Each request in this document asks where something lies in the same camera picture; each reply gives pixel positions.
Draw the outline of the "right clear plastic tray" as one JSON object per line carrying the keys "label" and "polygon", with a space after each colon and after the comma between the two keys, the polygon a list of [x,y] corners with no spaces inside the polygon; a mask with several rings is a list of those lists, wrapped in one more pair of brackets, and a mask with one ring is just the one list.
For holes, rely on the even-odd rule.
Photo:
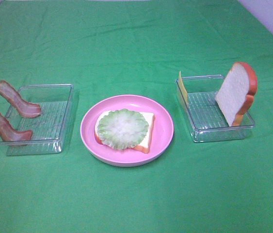
{"label": "right clear plastic tray", "polygon": [[177,97],[195,143],[245,139],[252,134],[255,122],[245,113],[240,126],[230,127],[215,101],[225,77],[218,75],[182,77],[188,92],[186,106],[176,79]]}

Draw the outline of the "pink round plate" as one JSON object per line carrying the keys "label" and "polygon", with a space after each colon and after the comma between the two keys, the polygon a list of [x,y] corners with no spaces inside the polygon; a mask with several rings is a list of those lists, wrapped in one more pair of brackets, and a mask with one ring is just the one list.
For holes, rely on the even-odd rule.
{"label": "pink round plate", "polygon": [[[133,149],[113,150],[97,143],[94,136],[97,118],[106,110],[117,109],[154,113],[155,120],[149,153]],[[92,155],[102,162],[120,167],[140,166],[155,160],[168,148],[173,134],[174,124],[168,111],[158,102],[138,95],[113,96],[98,102],[84,115],[80,125],[81,139]]]}

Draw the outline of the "bacon strip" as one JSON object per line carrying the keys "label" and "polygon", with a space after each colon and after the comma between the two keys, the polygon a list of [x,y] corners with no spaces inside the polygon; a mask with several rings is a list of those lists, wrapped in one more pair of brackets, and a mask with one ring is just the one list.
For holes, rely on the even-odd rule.
{"label": "bacon strip", "polygon": [[26,141],[31,140],[32,130],[17,131],[9,121],[0,113],[0,137],[3,141]]}
{"label": "bacon strip", "polygon": [[7,81],[0,81],[0,95],[24,118],[35,118],[41,115],[40,105],[25,101]]}

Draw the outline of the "green table cloth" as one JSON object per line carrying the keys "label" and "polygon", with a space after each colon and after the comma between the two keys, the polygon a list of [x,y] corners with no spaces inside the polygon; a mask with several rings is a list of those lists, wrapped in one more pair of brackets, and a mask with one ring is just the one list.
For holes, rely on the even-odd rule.
{"label": "green table cloth", "polygon": [[[176,78],[225,74],[236,61],[258,77],[252,135],[194,143]],[[0,148],[0,233],[273,233],[273,35],[238,1],[4,1],[0,80],[76,93],[61,153]],[[100,162],[80,138],[87,110],[121,94],[173,118],[171,145],[144,166]]]}

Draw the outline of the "clear plastic tray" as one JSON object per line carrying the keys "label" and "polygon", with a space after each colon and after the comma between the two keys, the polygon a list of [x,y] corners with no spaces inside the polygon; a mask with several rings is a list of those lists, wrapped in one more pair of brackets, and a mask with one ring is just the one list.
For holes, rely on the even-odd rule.
{"label": "clear plastic tray", "polygon": [[176,79],[177,97],[195,143],[245,139],[252,134],[255,122],[245,113],[240,126],[230,127],[215,101],[225,77],[218,75],[182,77],[188,92],[186,106]]}
{"label": "clear plastic tray", "polygon": [[40,84],[22,86],[21,97],[41,107],[41,115],[23,118],[10,106],[5,117],[17,131],[32,130],[30,141],[3,141],[0,149],[7,156],[60,153],[68,135],[73,108],[72,84]]}

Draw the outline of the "yellow cheese slice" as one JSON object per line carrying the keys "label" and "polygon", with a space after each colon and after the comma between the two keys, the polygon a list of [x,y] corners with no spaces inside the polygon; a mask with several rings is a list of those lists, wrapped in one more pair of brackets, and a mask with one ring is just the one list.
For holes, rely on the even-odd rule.
{"label": "yellow cheese slice", "polygon": [[179,85],[179,89],[182,93],[182,96],[183,96],[183,99],[184,99],[184,102],[186,104],[186,106],[189,106],[189,102],[188,102],[188,92],[184,86],[184,83],[183,83],[183,79],[182,79],[182,76],[181,76],[181,71],[179,71],[179,75],[178,75],[178,85]]}

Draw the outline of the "left clear plastic tray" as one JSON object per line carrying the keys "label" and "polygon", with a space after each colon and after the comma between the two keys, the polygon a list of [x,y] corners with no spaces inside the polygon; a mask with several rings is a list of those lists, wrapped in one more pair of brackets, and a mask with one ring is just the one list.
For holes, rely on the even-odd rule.
{"label": "left clear plastic tray", "polygon": [[10,106],[5,117],[17,131],[32,130],[30,141],[3,141],[0,149],[7,156],[60,153],[68,135],[73,108],[72,84],[40,84],[22,86],[21,97],[41,107],[41,115],[23,118]]}

